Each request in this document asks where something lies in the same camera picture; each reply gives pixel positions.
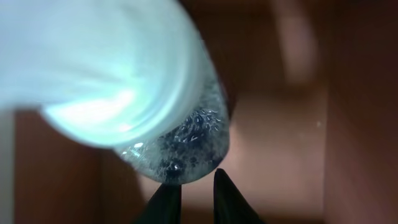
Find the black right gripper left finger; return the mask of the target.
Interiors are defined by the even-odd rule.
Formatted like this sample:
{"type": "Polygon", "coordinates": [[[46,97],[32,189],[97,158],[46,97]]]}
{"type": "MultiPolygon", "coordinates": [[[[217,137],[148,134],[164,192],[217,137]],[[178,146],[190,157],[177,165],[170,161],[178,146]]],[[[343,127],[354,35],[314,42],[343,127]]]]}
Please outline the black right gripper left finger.
{"type": "Polygon", "coordinates": [[[180,224],[182,186],[162,184],[133,224],[180,224]]]}

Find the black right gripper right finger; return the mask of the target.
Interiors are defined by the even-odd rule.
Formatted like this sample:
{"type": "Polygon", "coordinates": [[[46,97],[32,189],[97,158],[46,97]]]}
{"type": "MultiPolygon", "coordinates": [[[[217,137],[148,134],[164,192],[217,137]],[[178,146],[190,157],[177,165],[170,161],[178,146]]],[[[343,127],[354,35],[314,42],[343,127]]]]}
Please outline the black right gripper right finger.
{"type": "Polygon", "coordinates": [[[214,176],[213,213],[214,224],[264,224],[223,169],[214,176]]]}

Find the blue foam soap pump bottle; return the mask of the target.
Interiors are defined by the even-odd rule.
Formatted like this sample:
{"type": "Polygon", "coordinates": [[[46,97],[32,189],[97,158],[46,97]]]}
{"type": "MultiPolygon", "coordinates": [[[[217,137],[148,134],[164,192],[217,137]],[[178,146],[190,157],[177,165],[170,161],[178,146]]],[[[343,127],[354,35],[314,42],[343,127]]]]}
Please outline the blue foam soap pump bottle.
{"type": "Polygon", "coordinates": [[[17,110],[164,184],[229,148],[221,83],[178,1],[2,1],[1,113],[17,110]]]}

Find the white box with pink interior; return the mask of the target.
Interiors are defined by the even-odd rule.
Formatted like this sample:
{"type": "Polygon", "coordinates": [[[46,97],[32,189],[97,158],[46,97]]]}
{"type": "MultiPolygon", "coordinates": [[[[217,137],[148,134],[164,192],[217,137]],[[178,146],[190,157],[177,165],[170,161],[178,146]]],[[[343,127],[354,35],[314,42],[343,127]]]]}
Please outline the white box with pink interior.
{"type": "MultiPolygon", "coordinates": [[[[223,168],[267,223],[397,222],[397,2],[184,1],[232,111],[223,168]]],[[[129,223],[159,184],[33,111],[1,117],[2,223],[129,223]]]]}

